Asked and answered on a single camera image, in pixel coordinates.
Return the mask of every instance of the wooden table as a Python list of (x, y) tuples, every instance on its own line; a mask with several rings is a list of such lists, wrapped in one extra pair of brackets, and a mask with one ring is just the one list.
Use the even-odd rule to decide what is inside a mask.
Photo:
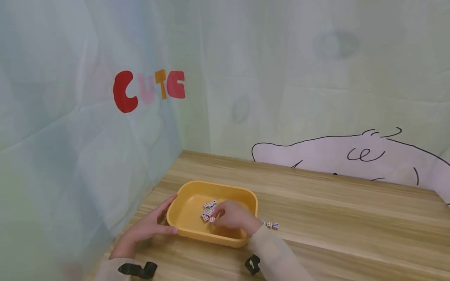
[[(450, 208), (413, 187), (184, 151), (129, 226), (192, 180), (254, 191), (259, 218), (279, 223), (277, 234), (318, 281), (450, 280)], [(137, 259), (158, 264), (155, 281), (264, 280), (245, 269), (250, 255), (159, 236)]]

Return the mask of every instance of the yellow plastic tray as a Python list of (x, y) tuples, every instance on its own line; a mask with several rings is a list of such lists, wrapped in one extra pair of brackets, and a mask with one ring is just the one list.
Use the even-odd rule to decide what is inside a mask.
[(217, 204), (235, 200), (258, 215), (258, 199), (248, 189), (228, 185), (193, 181), (183, 185), (167, 211), (167, 222), (178, 228), (178, 235), (234, 248), (248, 243), (247, 234), (240, 228), (226, 229), (203, 222), (203, 204), (212, 200)]

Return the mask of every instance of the black clip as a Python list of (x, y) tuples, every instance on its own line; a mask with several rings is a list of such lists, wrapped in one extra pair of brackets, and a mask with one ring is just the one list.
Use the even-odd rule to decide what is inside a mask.
[(141, 279), (148, 280), (153, 278), (157, 268), (158, 265), (152, 262), (147, 262), (144, 268), (138, 264), (124, 263), (117, 270), (125, 275), (137, 276)]
[(253, 255), (245, 262), (245, 267), (248, 269), (250, 274), (253, 276), (259, 272), (260, 259), (257, 255)]

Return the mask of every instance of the child's hand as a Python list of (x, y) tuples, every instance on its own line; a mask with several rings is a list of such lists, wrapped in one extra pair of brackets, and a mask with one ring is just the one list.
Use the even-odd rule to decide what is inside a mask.
[(176, 227), (158, 224), (158, 220), (167, 212), (167, 209), (169, 209), (170, 204), (175, 200), (176, 196), (177, 194), (174, 194), (167, 198), (153, 211), (130, 227), (124, 235), (139, 243), (151, 238), (155, 234), (176, 234), (178, 231)]
[(225, 200), (214, 210), (213, 217), (217, 217), (215, 226), (226, 228), (242, 228), (249, 236), (252, 236), (260, 227), (261, 221), (252, 215), (242, 205), (233, 200)]
[(176, 227), (158, 224), (158, 220), (167, 212), (167, 209), (176, 196), (177, 194), (174, 194), (167, 198), (161, 205), (125, 231), (112, 250), (109, 259), (133, 259), (136, 254), (136, 246), (139, 242), (147, 240), (155, 234), (176, 234), (178, 232)]

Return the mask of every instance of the sleeve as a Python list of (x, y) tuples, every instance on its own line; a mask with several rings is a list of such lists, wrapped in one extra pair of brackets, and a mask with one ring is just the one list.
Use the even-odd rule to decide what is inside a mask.
[(314, 281), (286, 242), (266, 227), (252, 236), (250, 247), (260, 258), (259, 268), (267, 281)]
[(139, 264), (133, 259), (111, 259), (100, 265), (94, 281), (130, 281), (131, 276), (120, 273), (117, 269), (125, 263)]

